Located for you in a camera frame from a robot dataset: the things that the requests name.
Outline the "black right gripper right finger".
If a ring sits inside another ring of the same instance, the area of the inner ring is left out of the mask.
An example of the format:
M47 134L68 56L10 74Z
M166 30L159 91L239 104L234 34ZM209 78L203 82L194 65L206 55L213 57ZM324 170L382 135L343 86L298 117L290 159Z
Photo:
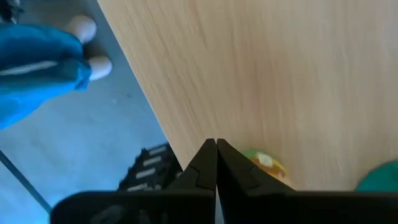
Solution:
M217 140L220 164L245 191L293 191L289 180L282 182L261 170L224 139Z

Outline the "green yellow carton box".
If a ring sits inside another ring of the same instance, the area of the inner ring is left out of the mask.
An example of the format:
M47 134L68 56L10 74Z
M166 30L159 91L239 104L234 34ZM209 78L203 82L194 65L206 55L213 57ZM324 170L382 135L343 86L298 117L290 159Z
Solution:
M289 178L287 177L286 169L283 165L273 159L270 155L260 151L244 151L243 154L257 165L261 170L273 176L274 178L286 182Z

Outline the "teal can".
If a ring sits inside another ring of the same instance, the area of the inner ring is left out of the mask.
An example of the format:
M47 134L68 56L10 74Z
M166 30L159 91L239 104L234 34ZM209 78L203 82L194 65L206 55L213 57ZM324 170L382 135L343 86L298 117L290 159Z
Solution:
M369 171L357 184L358 192L398 192L398 160Z

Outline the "person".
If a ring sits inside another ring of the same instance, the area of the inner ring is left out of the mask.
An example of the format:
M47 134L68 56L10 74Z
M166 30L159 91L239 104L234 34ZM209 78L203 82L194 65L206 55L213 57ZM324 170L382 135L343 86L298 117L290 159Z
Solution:
M64 30L0 25L0 129L24 119L45 101L85 90L111 73L108 57L86 59L83 52L97 29L88 16L73 17Z

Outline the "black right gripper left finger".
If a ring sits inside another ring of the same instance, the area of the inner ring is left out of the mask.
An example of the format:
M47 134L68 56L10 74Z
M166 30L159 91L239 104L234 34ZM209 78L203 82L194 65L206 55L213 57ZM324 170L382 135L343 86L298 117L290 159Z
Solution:
M216 142L207 139L187 168L178 176L168 189L207 189L216 187Z

